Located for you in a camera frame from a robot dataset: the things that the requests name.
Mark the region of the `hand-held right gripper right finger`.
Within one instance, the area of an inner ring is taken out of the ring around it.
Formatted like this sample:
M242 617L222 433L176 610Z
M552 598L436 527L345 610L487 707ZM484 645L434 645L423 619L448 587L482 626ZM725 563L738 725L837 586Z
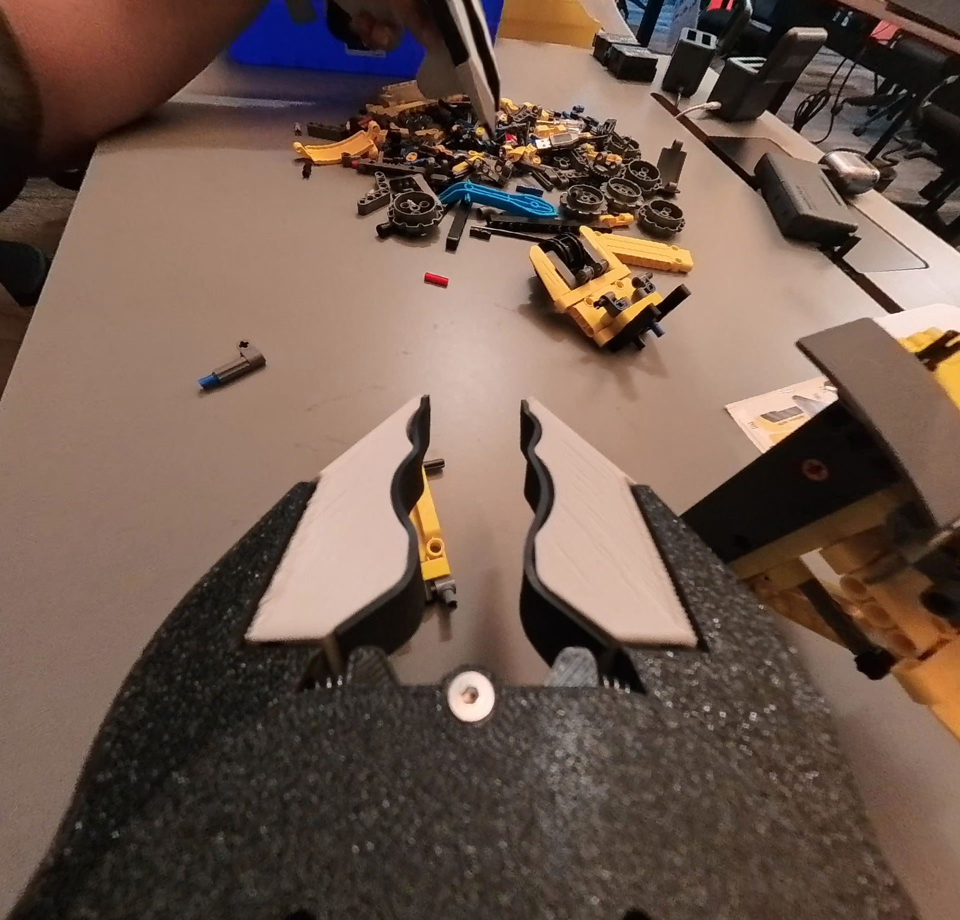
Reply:
M536 399L521 402L520 435L533 518L519 612L540 658L695 649L696 626L633 478Z

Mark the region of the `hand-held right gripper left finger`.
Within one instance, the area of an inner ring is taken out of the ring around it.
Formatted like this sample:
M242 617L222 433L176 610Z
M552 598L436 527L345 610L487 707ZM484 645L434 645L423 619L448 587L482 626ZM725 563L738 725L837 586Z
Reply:
M394 653L419 630L426 587L411 513L424 492L430 398L414 397L320 471L246 628L259 645Z

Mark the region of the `pile of toy building parts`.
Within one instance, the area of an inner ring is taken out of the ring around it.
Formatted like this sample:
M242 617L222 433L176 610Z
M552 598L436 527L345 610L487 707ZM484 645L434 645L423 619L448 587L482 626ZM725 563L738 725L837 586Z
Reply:
M426 98L414 83L389 85L345 123L295 123L294 162L303 179L334 166L368 177L356 213L382 216L375 228L382 240L433 238L450 217L445 246L455 251L472 215L484 223L480 236L533 241L581 226L635 226L656 240L685 229L672 200L686 159L681 141L650 162L616 118L599 120L582 105L552 110L502 98L497 113L490 136L466 96ZM442 205L439 192L462 180L539 195L559 217L527 218L468 201Z

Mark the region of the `yellow toy frame piece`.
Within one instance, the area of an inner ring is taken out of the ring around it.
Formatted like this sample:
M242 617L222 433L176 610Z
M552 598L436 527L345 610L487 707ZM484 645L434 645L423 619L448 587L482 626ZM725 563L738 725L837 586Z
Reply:
M421 577L427 603L438 604L448 612L458 607L457 586L450 570L445 536L437 513L429 479L438 477L446 467L443 458L427 458L422 465L422 493L411 511L416 534Z

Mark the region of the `grey connector with blue pin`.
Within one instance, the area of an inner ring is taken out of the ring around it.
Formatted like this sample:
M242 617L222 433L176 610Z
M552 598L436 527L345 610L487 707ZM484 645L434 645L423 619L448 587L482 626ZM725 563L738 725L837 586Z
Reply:
M266 359L262 352L250 341L243 339L236 344L235 356L199 378L198 387L202 391L220 389L265 366Z

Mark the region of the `person's left forearm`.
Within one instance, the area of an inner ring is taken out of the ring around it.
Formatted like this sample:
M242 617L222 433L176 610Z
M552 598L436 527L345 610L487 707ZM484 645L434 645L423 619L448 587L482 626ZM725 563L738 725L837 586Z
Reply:
M2 0L2 208L202 71L267 0Z

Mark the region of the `blue plastic bin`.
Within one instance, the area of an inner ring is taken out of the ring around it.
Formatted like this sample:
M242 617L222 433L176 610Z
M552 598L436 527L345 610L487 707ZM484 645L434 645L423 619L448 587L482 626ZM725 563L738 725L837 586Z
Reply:
M427 51L445 51L452 61L450 42L458 41L449 0L424 1L441 33L436 47L425 48L408 32L390 50L347 45L328 28L325 0L270 0L229 52L234 60L250 65L417 79ZM494 42L504 0L481 2Z

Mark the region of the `large yellow plastic bin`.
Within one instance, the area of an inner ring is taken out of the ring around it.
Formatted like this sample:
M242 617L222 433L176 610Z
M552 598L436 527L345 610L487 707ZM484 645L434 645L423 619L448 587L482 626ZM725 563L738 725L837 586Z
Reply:
M594 0L504 0L498 36L587 48L603 26L596 8Z

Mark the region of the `cyan plastic separator tool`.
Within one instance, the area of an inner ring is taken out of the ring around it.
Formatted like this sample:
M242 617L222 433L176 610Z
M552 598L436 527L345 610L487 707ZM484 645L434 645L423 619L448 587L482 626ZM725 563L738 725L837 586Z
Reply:
M491 207L498 211L527 218L558 218L558 207L539 195L508 192L484 183L462 180L446 186L438 193L438 201L444 206L459 201Z

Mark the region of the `black block with yellow beams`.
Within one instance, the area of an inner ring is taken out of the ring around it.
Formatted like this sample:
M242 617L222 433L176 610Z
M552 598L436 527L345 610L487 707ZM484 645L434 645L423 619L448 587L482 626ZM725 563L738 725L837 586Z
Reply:
M683 519L766 606L832 639L959 734L958 307L861 318L800 338L831 399L782 390L751 464Z

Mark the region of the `black charging case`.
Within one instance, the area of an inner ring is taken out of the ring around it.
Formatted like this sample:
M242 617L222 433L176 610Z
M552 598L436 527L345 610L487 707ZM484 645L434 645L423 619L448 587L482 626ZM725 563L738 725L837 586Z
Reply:
M716 45L715 34L694 27L684 28L669 59L661 89L681 98L691 97L711 66Z
M714 115L726 122L758 118L781 87L796 82L828 37L821 26L794 26L764 57L727 59L709 94Z

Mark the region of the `instruction leaflet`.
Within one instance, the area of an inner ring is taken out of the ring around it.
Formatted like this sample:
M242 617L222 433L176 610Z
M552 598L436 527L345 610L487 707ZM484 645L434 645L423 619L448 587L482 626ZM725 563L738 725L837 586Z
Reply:
M824 376L726 405L726 413L753 445L766 452L837 400L837 389Z

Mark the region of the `small yellow toy assembly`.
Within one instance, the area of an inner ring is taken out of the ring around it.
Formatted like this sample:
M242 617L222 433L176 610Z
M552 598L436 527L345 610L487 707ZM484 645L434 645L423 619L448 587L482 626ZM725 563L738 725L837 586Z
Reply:
M684 283L661 292L655 273L686 274L624 265L606 253L596 232L582 226L535 243L529 250L534 272L555 311L597 347L642 350L647 336L663 336L666 316L690 296Z

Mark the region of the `black power adapter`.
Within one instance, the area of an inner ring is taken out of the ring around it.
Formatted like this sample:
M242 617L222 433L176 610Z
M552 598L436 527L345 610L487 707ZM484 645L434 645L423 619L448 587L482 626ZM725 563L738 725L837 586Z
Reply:
M753 176L786 238L836 246L858 231L850 208L817 164L767 151Z

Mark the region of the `silver rounded device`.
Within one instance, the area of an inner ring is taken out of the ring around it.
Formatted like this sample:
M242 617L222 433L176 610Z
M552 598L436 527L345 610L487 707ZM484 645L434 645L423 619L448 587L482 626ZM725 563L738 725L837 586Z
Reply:
M824 153L819 165L839 194L857 196L877 187L880 170L862 153L850 149L833 149Z

